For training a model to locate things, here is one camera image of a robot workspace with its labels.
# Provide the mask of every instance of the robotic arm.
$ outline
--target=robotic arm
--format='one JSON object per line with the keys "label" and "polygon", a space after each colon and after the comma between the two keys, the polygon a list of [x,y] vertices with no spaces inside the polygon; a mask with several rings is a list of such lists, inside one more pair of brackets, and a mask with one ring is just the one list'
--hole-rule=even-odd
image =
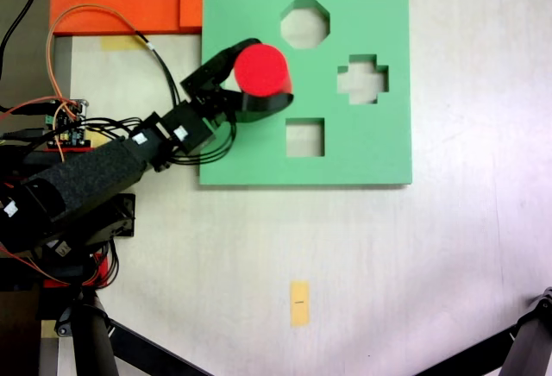
{"label": "robotic arm", "polygon": [[[153,113],[128,139],[120,137],[7,190],[0,196],[2,244],[17,253],[54,240],[138,182],[149,168],[160,172],[173,163],[186,162],[186,157],[194,164],[209,162],[198,152],[210,144],[224,122],[232,126],[235,136],[237,122],[254,122],[288,107],[293,100],[288,92],[265,96],[221,86],[240,56],[259,45],[259,40],[248,39],[207,61],[181,83],[191,98],[189,103],[178,104],[163,117]],[[255,75],[259,61],[254,62]],[[270,66],[266,70],[273,72]]]}

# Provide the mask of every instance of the red wire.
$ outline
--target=red wire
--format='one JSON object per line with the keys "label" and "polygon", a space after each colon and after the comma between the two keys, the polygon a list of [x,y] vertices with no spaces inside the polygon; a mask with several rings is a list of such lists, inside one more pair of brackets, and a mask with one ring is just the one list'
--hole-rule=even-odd
{"label": "red wire", "polygon": [[25,261],[23,258],[20,258],[20,257],[18,257],[18,256],[15,255],[15,254],[12,254],[12,253],[11,253],[10,251],[8,251],[7,249],[0,247],[0,251],[2,251],[3,253],[9,255],[10,257],[12,257],[12,258],[14,258],[14,259],[16,259],[16,260],[22,262],[22,263],[25,264],[26,266],[30,266],[30,267],[33,268],[36,272],[38,272],[38,273],[40,273],[40,274],[42,274],[42,275],[48,277],[49,279],[52,279],[52,280],[57,281],[58,283],[61,283],[61,284],[64,284],[64,285],[68,285],[68,283],[66,283],[65,281],[61,281],[61,280],[59,280],[59,279],[55,279],[55,278],[52,277],[51,275],[48,275],[48,274],[44,273],[39,267],[34,266],[34,265],[31,264],[30,262]]}

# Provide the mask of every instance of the black tripod leg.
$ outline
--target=black tripod leg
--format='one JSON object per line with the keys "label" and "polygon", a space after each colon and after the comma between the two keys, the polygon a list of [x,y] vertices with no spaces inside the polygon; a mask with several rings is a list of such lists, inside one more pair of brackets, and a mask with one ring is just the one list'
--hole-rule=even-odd
{"label": "black tripod leg", "polygon": [[502,366],[513,343],[512,337],[516,332],[516,326],[511,326],[417,376],[483,376],[488,374]]}
{"label": "black tripod leg", "polygon": [[146,374],[151,376],[212,376],[114,320],[111,320],[111,327],[111,345],[115,356]]}
{"label": "black tripod leg", "polygon": [[119,376],[101,311],[76,306],[71,315],[72,344],[78,376]]}
{"label": "black tripod leg", "polygon": [[552,334],[539,317],[524,323],[505,360],[500,376],[544,376],[552,353]]}

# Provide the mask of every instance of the square hole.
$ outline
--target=square hole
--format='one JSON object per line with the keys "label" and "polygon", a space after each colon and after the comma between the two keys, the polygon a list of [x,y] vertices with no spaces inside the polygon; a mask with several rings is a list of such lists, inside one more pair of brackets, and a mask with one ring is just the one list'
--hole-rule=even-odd
{"label": "square hole", "polygon": [[288,158],[324,156],[324,119],[287,119],[285,144]]}

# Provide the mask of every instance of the circuit board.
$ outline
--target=circuit board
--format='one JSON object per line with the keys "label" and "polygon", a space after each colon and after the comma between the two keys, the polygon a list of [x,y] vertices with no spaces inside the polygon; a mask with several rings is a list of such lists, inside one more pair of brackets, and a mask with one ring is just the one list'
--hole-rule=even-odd
{"label": "circuit board", "polygon": [[[69,104],[69,110],[75,114],[77,120],[84,120],[86,118],[86,106],[88,102],[86,100],[76,100],[77,105]],[[62,109],[57,117],[55,123],[56,128],[63,128],[73,123],[73,120],[67,115],[64,109]],[[53,116],[46,116],[46,125],[51,130],[53,128]],[[91,141],[86,140],[85,128],[72,128],[60,135],[60,145],[62,148],[85,148],[91,146]],[[48,149],[55,149],[58,146],[55,141],[49,141],[47,143]]]}

